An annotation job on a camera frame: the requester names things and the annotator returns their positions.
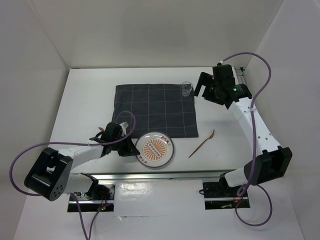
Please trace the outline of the clear drinking glass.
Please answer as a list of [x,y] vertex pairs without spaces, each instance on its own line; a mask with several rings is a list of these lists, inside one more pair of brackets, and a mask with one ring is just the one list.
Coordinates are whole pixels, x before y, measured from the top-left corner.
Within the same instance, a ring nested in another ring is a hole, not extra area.
[[181,95],[183,97],[188,97],[191,94],[192,90],[193,90],[193,85],[191,82],[184,81],[181,84]]

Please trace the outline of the white plate with orange pattern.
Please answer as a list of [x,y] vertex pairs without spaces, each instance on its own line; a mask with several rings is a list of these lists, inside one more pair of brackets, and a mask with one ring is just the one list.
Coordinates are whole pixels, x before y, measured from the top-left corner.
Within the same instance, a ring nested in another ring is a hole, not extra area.
[[174,157],[175,146],[172,139],[163,132],[152,131],[142,135],[135,143],[138,161],[148,168],[161,168]]

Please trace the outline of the dark grey checked cloth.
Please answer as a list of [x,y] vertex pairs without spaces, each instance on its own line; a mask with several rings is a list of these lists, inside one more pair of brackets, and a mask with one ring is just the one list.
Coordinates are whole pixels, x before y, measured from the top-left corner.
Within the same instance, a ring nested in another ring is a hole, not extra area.
[[121,84],[115,87],[112,120],[127,122],[131,138],[138,139],[149,132],[161,132],[170,138],[197,138],[198,128],[194,89],[183,95],[181,84]]

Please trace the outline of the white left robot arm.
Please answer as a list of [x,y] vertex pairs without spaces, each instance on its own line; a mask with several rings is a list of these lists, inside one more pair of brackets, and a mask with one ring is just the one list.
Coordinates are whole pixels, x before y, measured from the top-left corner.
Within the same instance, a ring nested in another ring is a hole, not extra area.
[[137,156],[140,152],[126,132],[128,124],[110,122],[83,146],[62,150],[45,148],[27,174],[24,185],[49,201],[62,194],[81,193],[86,199],[106,198],[108,188],[89,173],[72,170],[91,160],[97,160],[116,151],[121,157]]

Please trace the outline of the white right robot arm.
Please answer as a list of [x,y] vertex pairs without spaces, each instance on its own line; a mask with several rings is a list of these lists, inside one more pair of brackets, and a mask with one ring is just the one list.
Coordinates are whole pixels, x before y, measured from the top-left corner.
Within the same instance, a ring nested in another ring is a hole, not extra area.
[[274,138],[253,103],[248,87],[236,82],[232,67],[217,65],[212,70],[212,74],[200,73],[194,95],[198,96],[204,88],[202,97],[205,100],[225,106],[241,126],[253,153],[252,160],[243,167],[220,175],[220,194],[230,196],[237,187],[257,186],[282,178],[293,156],[291,149],[282,147]]

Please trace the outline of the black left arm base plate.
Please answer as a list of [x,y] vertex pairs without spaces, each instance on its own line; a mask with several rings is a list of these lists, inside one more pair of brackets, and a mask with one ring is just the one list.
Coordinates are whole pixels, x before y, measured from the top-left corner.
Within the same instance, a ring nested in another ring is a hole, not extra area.
[[105,182],[99,184],[98,190],[93,195],[83,192],[75,192],[74,195],[80,205],[80,210],[84,213],[89,212],[113,212],[116,184]]

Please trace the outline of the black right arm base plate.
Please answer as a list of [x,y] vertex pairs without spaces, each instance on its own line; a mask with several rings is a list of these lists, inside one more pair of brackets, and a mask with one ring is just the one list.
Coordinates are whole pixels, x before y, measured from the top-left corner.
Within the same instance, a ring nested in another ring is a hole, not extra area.
[[203,182],[199,194],[204,197],[206,210],[226,210],[238,208],[250,208],[248,194],[239,197],[237,195],[239,187],[223,188],[219,182]]

